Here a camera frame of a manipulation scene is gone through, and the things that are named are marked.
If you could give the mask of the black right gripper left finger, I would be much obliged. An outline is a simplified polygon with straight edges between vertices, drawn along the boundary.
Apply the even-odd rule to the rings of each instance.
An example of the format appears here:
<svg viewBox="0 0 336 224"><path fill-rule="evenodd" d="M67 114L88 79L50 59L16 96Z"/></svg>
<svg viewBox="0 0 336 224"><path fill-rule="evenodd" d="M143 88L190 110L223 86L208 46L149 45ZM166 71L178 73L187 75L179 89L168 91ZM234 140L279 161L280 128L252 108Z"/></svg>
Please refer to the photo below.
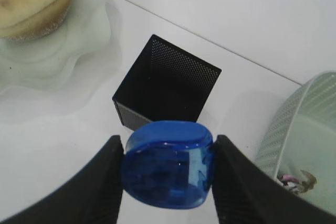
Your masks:
<svg viewBox="0 0 336 224"><path fill-rule="evenodd" d="M122 159L120 136L113 135L73 178L3 223L117 223Z"/></svg>

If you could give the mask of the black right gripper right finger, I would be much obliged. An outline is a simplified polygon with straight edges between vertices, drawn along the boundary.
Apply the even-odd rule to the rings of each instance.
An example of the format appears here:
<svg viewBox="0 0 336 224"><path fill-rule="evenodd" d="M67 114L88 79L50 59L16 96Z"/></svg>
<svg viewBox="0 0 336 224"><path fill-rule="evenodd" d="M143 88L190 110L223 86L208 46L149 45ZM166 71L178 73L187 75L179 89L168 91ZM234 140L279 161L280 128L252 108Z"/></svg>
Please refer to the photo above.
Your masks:
<svg viewBox="0 0 336 224"><path fill-rule="evenodd" d="M213 144L212 193L219 223L335 223L335 216L284 189L226 135Z"/></svg>

